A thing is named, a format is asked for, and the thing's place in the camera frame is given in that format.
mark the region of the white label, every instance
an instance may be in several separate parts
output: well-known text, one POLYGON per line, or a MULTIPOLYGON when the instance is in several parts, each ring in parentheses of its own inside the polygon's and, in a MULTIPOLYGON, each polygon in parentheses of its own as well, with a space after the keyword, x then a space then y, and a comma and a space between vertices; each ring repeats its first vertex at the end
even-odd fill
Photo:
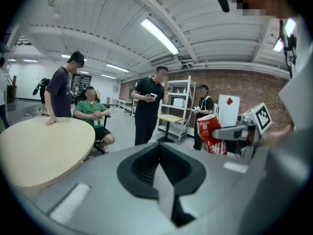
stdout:
POLYGON ((226 162, 223 167, 228 170, 240 172, 240 173, 246 173, 248 170, 248 166, 245 164, 238 164, 233 162, 226 162))

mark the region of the fluorescent light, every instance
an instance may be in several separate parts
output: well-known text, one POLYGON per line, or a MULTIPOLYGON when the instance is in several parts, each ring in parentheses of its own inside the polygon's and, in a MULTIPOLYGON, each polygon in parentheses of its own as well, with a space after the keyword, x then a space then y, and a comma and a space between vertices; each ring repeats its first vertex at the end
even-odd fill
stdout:
POLYGON ((283 43, 281 40, 278 40, 274 46, 275 51, 280 52, 283 49, 283 43))
POLYGON ((290 37, 290 35, 292 34, 294 28, 295 28, 295 21, 293 19, 289 18, 287 20, 286 25, 285 25, 285 29, 286 29, 288 37, 290 37))
POLYGON ((177 55, 179 50, 172 43, 172 41, 148 18, 141 22, 141 25, 145 27, 148 31, 150 31, 156 38, 160 40, 161 43, 168 48, 168 50, 173 54, 177 55))
POLYGON ((116 79, 116 77, 112 77, 112 76, 106 76, 106 75, 102 75, 101 76, 105 76, 105 77, 108 77, 108 78, 113 78, 113 79, 116 79))
POLYGON ((66 55, 66 54, 62 54, 61 56, 62 56, 62 57, 65 57, 65 58, 70 58, 70 55, 66 55))
POLYGON ((117 69, 117 70, 120 70, 120 71, 123 71, 123 72, 129 72, 129 70, 125 70, 125 69, 116 67, 116 66, 114 66, 114 65, 109 65, 109 64, 107 64, 107 66, 108 66, 108 67, 111 67, 111 68, 114 68, 114 69, 117 69))
POLYGON ((33 59, 23 59, 25 62, 30 62, 30 63, 37 63, 38 60, 33 60, 33 59))

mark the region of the small wooden table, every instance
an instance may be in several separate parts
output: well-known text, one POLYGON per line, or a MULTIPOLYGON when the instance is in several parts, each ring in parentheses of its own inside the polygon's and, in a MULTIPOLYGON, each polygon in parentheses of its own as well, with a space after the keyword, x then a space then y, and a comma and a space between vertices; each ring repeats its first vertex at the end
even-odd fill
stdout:
POLYGON ((168 131, 169 131, 169 128, 170 128, 170 123, 176 123, 176 122, 178 122, 178 121, 183 120, 183 118, 177 117, 177 116, 173 116, 173 115, 169 115, 169 114, 162 114, 162 115, 158 115, 157 117, 158 117, 159 119, 161 119, 161 120, 167 121, 165 136, 162 137, 162 138, 159 138, 157 141, 159 141, 159 142, 170 142, 170 143, 173 143, 174 140, 171 140, 171 139, 167 138, 167 136, 168 136, 168 131))
POLYGON ((47 187, 73 171, 91 151, 95 133, 88 123, 67 117, 46 126, 39 117, 0 135, 0 162, 8 181, 20 189, 47 187))

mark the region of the black pants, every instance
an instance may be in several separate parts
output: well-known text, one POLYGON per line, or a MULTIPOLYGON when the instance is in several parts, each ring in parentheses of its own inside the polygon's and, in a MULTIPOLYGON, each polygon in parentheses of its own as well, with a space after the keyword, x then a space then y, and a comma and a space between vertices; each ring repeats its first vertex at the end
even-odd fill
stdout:
POLYGON ((203 141, 202 141, 202 139, 200 138, 200 136, 198 134, 197 120, 195 121, 194 138, 195 138, 194 149, 195 150, 201 150, 203 141))
POLYGON ((9 128, 9 122, 8 119, 6 118, 6 112, 5 112, 5 104, 0 105, 0 118, 2 119, 5 128, 9 128))
POLYGON ((149 142, 157 125, 157 114, 135 114, 135 145, 149 142))

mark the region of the brick wall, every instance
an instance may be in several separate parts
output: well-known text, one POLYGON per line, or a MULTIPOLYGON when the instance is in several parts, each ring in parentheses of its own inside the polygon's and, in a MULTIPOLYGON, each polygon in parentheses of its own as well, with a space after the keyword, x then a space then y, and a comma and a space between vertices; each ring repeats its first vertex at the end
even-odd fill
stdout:
MULTIPOLYGON (((197 84, 209 86, 209 92, 214 102, 218 102, 219 94, 227 94, 240 97, 239 113, 243 113, 251 107, 265 102, 271 115, 273 124, 270 130, 279 130, 290 122, 290 116, 280 100, 278 93, 286 84, 286 80, 255 72, 231 71, 231 70, 198 70, 170 74, 170 80, 187 79, 188 76, 197 84)), ((136 81, 126 82, 121 85, 120 99, 129 100, 129 90, 136 81)), ((171 114, 181 116, 182 111, 171 109, 171 114)))

